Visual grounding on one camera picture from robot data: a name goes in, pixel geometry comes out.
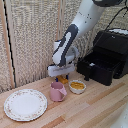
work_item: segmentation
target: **black cable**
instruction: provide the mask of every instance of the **black cable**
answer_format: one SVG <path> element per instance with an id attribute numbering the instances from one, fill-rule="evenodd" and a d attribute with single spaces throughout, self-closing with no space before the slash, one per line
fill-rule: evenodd
<path id="1" fill-rule="evenodd" d="M 85 57 L 92 51 L 92 49 L 96 46 L 96 44 L 98 43 L 98 41 L 101 39 L 101 37 L 103 36 L 103 34 L 106 32 L 106 30 L 109 28 L 109 26 L 112 24 L 112 22 L 115 20 L 115 18 L 118 16 L 118 14 L 124 10 L 124 9 L 127 9 L 128 10 L 128 7 L 127 7 L 127 0 L 125 1 L 125 7 L 124 8 L 121 8 L 116 14 L 115 16 L 112 18 L 112 20 L 110 21 L 110 23 L 108 24 L 108 26 L 105 28 L 105 30 L 103 31 L 103 33 L 101 34 L 101 36 L 99 37 L 99 39 L 96 41 L 96 43 L 93 45 L 93 47 L 86 53 Z"/>

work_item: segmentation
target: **white plate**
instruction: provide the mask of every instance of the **white plate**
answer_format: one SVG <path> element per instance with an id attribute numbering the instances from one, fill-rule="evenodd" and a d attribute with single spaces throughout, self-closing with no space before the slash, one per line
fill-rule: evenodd
<path id="1" fill-rule="evenodd" d="M 11 94 L 4 103 L 8 117 L 16 121 L 30 121 L 41 116 L 47 108 L 47 99 L 39 91 L 23 89 Z"/>

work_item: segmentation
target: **pink cup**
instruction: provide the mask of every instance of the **pink cup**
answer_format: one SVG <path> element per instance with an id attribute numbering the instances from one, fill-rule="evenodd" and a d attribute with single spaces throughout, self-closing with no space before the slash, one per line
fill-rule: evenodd
<path id="1" fill-rule="evenodd" d="M 51 89 L 50 89 L 51 100 L 62 101 L 66 95 L 67 95 L 67 92 L 62 83 L 60 82 L 51 83 Z"/>

